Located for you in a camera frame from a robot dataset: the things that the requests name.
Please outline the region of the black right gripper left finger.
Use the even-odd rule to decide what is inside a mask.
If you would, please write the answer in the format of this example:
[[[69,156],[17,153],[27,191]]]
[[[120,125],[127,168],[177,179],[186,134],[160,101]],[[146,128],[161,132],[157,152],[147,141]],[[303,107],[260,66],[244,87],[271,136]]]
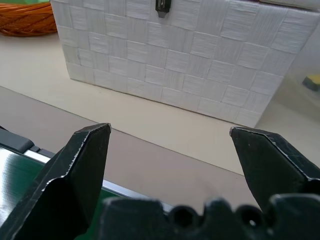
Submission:
[[[76,131],[46,164],[2,149],[4,240],[73,240],[89,229],[111,130],[100,123]]]

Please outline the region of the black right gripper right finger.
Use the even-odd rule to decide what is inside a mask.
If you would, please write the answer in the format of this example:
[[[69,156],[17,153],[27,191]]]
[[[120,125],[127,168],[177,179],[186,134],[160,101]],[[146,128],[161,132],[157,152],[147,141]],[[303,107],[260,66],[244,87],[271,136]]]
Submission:
[[[281,135],[248,127],[232,127],[229,135],[261,210],[274,195],[320,193],[319,167]]]

